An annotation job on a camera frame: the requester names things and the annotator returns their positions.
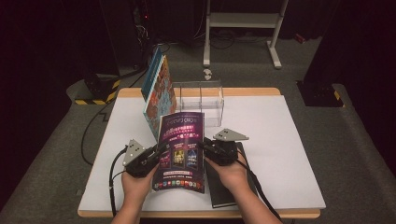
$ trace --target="black curtain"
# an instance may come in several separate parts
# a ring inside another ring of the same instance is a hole
[[[82,78],[63,20],[60,1],[0,2],[0,210],[67,113],[67,87]]]
[[[304,83],[318,86],[345,85],[367,133],[394,174],[395,10],[389,0],[340,1],[304,77]]]
[[[289,0],[280,38],[293,38],[295,34],[306,40],[325,34],[339,0]]]

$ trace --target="magazine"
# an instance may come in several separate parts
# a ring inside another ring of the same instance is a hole
[[[155,139],[158,139],[161,116],[175,113],[176,106],[177,100],[172,88],[168,61],[166,56],[162,55],[143,111]]]
[[[141,89],[145,101],[147,101],[147,99],[149,98],[149,92],[151,90],[152,84],[154,83],[154,78],[156,77],[156,74],[158,72],[162,57],[163,55],[161,53],[160,47],[157,47],[154,50],[154,54],[151,58],[151,62],[149,63],[146,78],[145,81],[143,82]]]
[[[160,157],[152,188],[190,189],[205,193],[204,152],[198,142],[204,140],[204,113],[180,112],[162,116],[159,143],[169,149]]]

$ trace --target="white tabletop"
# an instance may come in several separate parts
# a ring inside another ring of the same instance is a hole
[[[111,216],[108,192],[110,166],[130,139],[145,147],[155,144],[143,116],[144,105],[142,97],[117,98],[78,208],[81,216],[90,216],[90,213],[106,216],[103,214],[107,212]],[[225,96],[222,125],[205,128],[205,136],[212,138],[224,128],[249,137],[242,142],[247,160],[276,210],[326,207],[284,96]],[[123,170],[122,159],[116,163],[114,174]],[[120,209],[123,195],[119,177],[116,177],[114,185],[116,206]],[[205,194],[184,189],[152,192],[143,205],[143,211],[237,210],[236,206],[213,209],[209,193],[207,183]]]

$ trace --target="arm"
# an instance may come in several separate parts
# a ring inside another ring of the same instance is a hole
[[[244,167],[237,162],[229,166],[218,166],[210,159],[205,159],[219,173],[221,183],[235,198],[245,223],[282,223],[271,213],[259,197],[251,191],[248,185],[247,170]],[[238,153],[238,160],[246,164],[240,153]]]
[[[150,182],[158,165],[144,178],[134,178],[126,172],[122,174],[121,182],[124,191],[124,201],[112,224],[135,224],[140,222],[140,211],[143,202],[151,189]]]

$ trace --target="gray carpet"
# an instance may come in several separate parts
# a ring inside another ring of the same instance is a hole
[[[275,70],[263,42],[234,43],[227,49],[212,48],[213,79],[224,87],[276,87],[285,95],[297,130],[323,192],[327,208],[321,216],[296,223],[396,223],[396,180],[378,152],[349,101],[347,90],[334,84],[346,107],[306,107],[296,86],[302,80],[318,47],[319,39],[301,45],[294,40],[278,40],[276,50],[282,69]],[[213,41],[224,47],[228,43]],[[162,45],[167,50],[174,81],[205,80],[203,47]],[[132,85],[140,75],[121,81]],[[140,87],[143,78],[135,83]],[[73,100],[82,82],[65,94]],[[85,128],[102,105],[74,105],[47,144],[40,151],[25,177],[0,214],[0,223],[109,223],[110,218],[79,217],[81,193],[91,166],[80,154]],[[104,112],[108,118],[112,105]],[[103,133],[104,116],[97,117],[84,140],[84,153],[94,161]],[[155,220],[142,223],[223,223],[218,220]],[[240,220],[227,220],[240,223]]]

